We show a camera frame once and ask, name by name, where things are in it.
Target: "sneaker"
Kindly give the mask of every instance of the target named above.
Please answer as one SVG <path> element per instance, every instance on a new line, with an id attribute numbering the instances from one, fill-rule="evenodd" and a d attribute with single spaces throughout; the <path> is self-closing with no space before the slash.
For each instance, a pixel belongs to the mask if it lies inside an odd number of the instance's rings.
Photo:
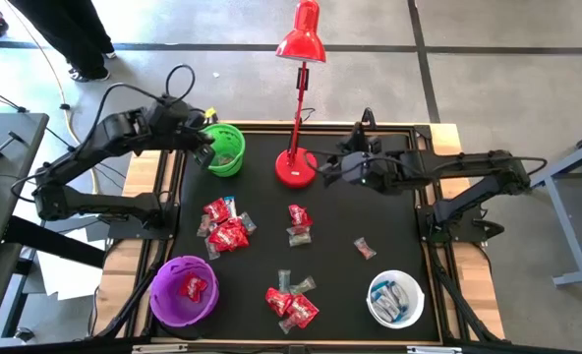
<path id="1" fill-rule="evenodd" d="M 107 79 L 110 78 L 110 72 L 105 70 L 105 72 L 107 73 L 104 77 L 102 78 L 87 78 L 85 76 L 82 75 L 82 73 L 80 73 L 77 69 L 71 69 L 68 71 L 68 74 L 70 75 L 71 79 L 75 82 L 78 83 L 91 83 L 91 82 L 101 82 L 101 81 L 106 81 Z"/>

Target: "person's leg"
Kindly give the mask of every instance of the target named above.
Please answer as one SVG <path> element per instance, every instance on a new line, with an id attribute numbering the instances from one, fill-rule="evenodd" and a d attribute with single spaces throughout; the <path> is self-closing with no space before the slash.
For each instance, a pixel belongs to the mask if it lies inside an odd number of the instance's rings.
<path id="1" fill-rule="evenodd" d="M 112 39 L 105 32 L 103 23 L 90 0 L 62 1 L 62 6 L 68 16 L 75 21 L 77 26 L 82 29 L 102 53 L 114 52 Z"/>
<path id="2" fill-rule="evenodd" d="M 84 32 L 60 6 L 64 1 L 10 1 L 29 19 L 35 29 L 44 36 L 44 39 L 71 62 L 74 71 L 78 72 L 76 75 L 71 73 L 73 80 L 84 82 L 104 80 L 109 77 L 109 72 L 103 67 L 103 57 L 100 50 L 90 42 Z"/>

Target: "gray floor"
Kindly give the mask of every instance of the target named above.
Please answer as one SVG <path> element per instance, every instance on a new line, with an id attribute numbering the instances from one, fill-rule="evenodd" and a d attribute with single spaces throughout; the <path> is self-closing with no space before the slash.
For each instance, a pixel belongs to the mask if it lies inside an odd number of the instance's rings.
<path id="1" fill-rule="evenodd" d="M 273 44 L 290 30 L 296 1 L 94 3 L 115 42 Z M 415 44 L 406 0 L 320 3 L 325 44 Z M 418 0 L 417 6 L 427 45 L 582 47 L 582 1 Z M 30 41 L 9 9 L 0 8 L 12 25 L 5 40 Z M 82 136 L 110 84 L 127 82 L 160 92 L 164 76 L 180 62 L 198 73 L 187 100 L 201 108 L 215 106 L 221 119 L 290 119 L 295 108 L 296 64 L 269 52 L 120 51 L 119 59 L 107 64 L 113 79 L 76 85 L 64 80 L 63 59 L 46 51 L 62 77 L 75 108 L 75 130 Z M 555 160 L 582 138 L 582 55 L 430 54 L 429 67 L 439 118 L 458 125 L 466 151 L 506 148 Z M 311 119 L 354 121 L 371 106 L 380 122 L 429 122 L 416 53 L 329 52 L 325 65 L 311 69 L 306 106 L 317 110 Z M 188 83 L 186 76 L 176 79 L 175 90 Z M 70 139 L 57 109 L 57 87 L 38 50 L 0 49 L 0 92 L 32 111 L 48 113 L 49 126 Z M 115 91 L 104 112 L 146 103 L 133 92 Z M 46 136 L 37 161 L 63 151 Z M 109 163 L 125 171 L 128 161 L 124 156 Z M 89 177 L 74 185 L 89 191 Z M 105 193 L 119 192 L 102 177 L 101 187 Z M 582 350 L 582 284 L 555 289 L 551 281 L 575 265 L 547 194 L 499 197 L 485 207 L 490 220 L 506 227 L 490 242 L 489 254 L 507 337 Z M 20 205 L 17 212 L 34 217 L 31 206 Z M 31 295 L 21 325 L 36 332 L 35 343 L 72 340 L 85 335 L 89 307 L 88 298 L 57 302 Z M 47 319 L 38 320 L 44 314 Z M 0 340 L 0 345 L 12 343 Z"/>

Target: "white bowl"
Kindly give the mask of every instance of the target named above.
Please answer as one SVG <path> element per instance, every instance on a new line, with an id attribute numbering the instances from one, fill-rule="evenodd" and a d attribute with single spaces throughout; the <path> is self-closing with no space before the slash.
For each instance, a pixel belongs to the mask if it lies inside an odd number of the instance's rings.
<path id="1" fill-rule="evenodd" d="M 402 289 L 407 293 L 407 297 L 409 298 L 409 309 L 404 314 L 402 319 L 396 323 L 389 323 L 381 319 L 372 307 L 372 288 L 375 285 L 387 280 L 395 281 L 398 285 L 400 285 L 400 287 L 402 287 Z M 368 303 L 368 309 L 370 309 L 370 313 L 379 324 L 388 328 L 399 329 L 414 324 L 420 318 L 422 315 L 422 310 L 424 310 L 425 307 L 425 294 L 422 292 L 422 289 L 420 288 L 420 285 L 416 279 L 411 277 L 411 275 L 400 270 L 386 270 L 377 275 L 377 277 L 372 280 L 372 283 L 370 283 L 366 302 Z"/>

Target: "black tabletop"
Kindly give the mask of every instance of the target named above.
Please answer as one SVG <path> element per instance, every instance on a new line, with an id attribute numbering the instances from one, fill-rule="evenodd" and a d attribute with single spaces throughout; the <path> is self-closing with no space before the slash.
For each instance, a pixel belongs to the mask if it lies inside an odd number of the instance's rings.
<path id="1" fill-rule="evenodd" d="M 334 150 L 338 139 L 303 136 L 301 145 Z M 406 136 L 395 140 L 401 148 L 407 147 Z M 220 197 L 235 196 L 238 212 L 247 211 L 258 229 L 248 248 L 209 261 L 220 289 L 214 311 L 196 325 L 172 331 L 184 337 L 230 340 L 439 341 L 413 194 L 387 197 L 342 181 L 325 188 L 320 176 L 306 189 L 289 190 L 273 170 L 288 136 L 246 134 L 246 142 L 242 170 L 234 177 L 212 176 L 190 158 L 187 161 L 180 232 L 171 258 L 194 255 L 208 260 L 204 239 L 196 231 L 202 207 Z M 289 247 L 285 229 L 291 226 L 287 210 L 291 204 L 306 207 L 315 222 L 310 245 Z M 378 252 L 368 261 L 353 245 L 360 237 Z M 264 300 L 267 288 L 278 285 L 279 269 L 291 269 L 292 283 L 311 275 L 318 286 L 306 296 L 320 313 L 307 328 L 295 328 L 288 335 Z M 422 316 L 404 329 L 379 325 L 365 301 L 372 279 L 388 269 L 409 273 L 426 294 Z M 168 335 L 161 329 L 158 334 Z"/>

